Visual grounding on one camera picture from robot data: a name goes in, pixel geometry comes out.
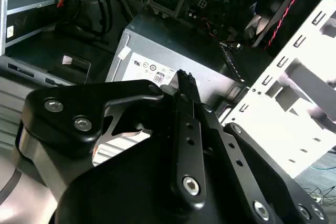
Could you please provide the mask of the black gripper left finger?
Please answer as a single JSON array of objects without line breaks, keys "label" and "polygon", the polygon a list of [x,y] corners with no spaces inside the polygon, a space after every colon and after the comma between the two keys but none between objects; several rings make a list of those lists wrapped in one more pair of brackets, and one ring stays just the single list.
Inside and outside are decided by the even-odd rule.
[{"label": "black gripper left finger", "polygon": [[[172,145],[169,185],[182,197],[198,196],[205,183],[196,80],[179,70],[175,86],[149,80],[39,89],[24,103],[17,147],[31,160],[59,200],[81,174],[93,168],[93,152],[126,128],[144,126]],[[195,181],[192,193],[187,181]]]}]

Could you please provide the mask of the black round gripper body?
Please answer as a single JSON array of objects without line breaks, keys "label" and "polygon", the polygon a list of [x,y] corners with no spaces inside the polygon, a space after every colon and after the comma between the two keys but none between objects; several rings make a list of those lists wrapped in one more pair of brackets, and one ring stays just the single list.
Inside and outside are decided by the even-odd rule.
[{"label": "black round gripper body", "polygon": [[212,152],[202,127],[156,136],[80,175],[63,194],[56,223],[226,223],[214,209]]}]

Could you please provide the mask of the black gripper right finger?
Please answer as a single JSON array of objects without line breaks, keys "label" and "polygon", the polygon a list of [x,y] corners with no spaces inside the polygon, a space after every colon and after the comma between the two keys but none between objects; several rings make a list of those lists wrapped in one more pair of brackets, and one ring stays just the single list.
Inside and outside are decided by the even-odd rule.
[{"label": "black gripper right finger", "polygon": [[188,93],[200,117],[202,139],[212,152],[214,209],[226,223],[328,223],[327,214],[248,133],[236,123],[222,127],[201,103],[195,78]]}]

